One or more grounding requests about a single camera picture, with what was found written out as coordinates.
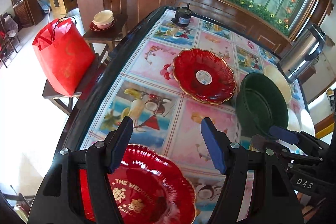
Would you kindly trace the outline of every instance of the patterned tablecloth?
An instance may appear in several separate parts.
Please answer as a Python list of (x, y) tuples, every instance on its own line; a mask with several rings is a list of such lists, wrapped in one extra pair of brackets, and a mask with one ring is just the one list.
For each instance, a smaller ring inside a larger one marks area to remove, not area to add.
[[(146, 145), (177, 163), (196, 189), (199, 215), (194, 223), (206, 223), (225, 177), (212, 164), (200, 132), (201, 120), (210, 117), (231, 141), (248, 149), (250, 139), (241, 135), (234, 108), (240, 83), (248, 73), (263, 73), (265, 66), (275, 66), (278, 60), (248, 39), (196, 17), (187, 28), (176, 28), (171, 22), (174, 14), (167, 10), (135, 50), (101, 104), (81, 149), (104, 140), (122, 117), (130, 116), (134, 121), (130, 143)], [(216, 53), (233, 70), (237, 89), (229, 102), (202, 104), (179, 88), (171, 73), (172, 61), (181, 50), (193, 47)], [(299, 113), (305, 108), (299, 83), (291, 89), (288, 107)], [(246, 218), (252, 185), (253, 172), (249, 172), (238, 220)]]

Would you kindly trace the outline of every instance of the tile floor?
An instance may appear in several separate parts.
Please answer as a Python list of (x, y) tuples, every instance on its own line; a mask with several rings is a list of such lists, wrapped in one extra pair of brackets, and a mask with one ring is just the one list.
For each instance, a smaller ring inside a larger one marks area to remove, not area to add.
[(68, 118), (42, 97), (46, 77), (32, 42), (47, 21), (22, 29), (19, 53), (0, 68), (0, 188), (24, 195), (36, 193)]

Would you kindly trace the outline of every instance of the chinese character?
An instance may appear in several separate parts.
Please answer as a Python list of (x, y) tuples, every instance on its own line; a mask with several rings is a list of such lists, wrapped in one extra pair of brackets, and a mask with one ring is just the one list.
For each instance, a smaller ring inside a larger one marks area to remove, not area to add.
[(141, 210), (145, 207), (145, 204), (142, 203), (142, 200), (132, 199), (132, 203), (128, 205), (128, 209), (136, 213), (141, 213)]
[(125, 188), (122, 188), (122, 189), (114, 188), (112, 193), (113, 193), (115, 201), (119, 201), (119, 203), (121, 203), (121, 199), (126, 197), (124, 193), (125, 191), (126, 191)]

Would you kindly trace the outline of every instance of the red scalloped plate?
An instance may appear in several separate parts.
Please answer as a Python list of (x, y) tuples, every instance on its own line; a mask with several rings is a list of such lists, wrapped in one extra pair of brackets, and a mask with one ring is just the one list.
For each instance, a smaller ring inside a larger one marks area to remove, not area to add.
[(180, 88), (201, 103), (222, 104), (237, 86), (224, 59), (199, 48), (183, 50), (174, 58), (173, 75)]
[(117, 20), (114, 18), (114, 20), (113, 20), (113, 22), (112, 22), (112, 25), (111, 25), (110, 27), (105, 28), (105, 29), (99, 29), (93, 22), (91, 22), (91, 23), (90, 23), (90, 29), (91, 29), (92, 31), (105, 31), (105, 30), (108, 30), (108, 29), (110, 29), (111, 27), (113, 27), (114, 24), (116, 23), (116, 21), (117, 21)]
[[(86, 170), (80, 170), (85, 216), (95, 221)], [(108, 174), (125, 224), (191, 224), (195, 190), (179, 168), (148, 147), (129, 144), (119, 168)]]

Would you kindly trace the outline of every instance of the red gift bag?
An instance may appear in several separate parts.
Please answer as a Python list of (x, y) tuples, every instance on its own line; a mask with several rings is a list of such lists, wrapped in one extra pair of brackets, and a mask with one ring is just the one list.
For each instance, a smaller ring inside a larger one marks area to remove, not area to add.
[(33, 48), (54, 90), (71, 97), (95, 55), (70, 18), (57, 23), (39, 31)]

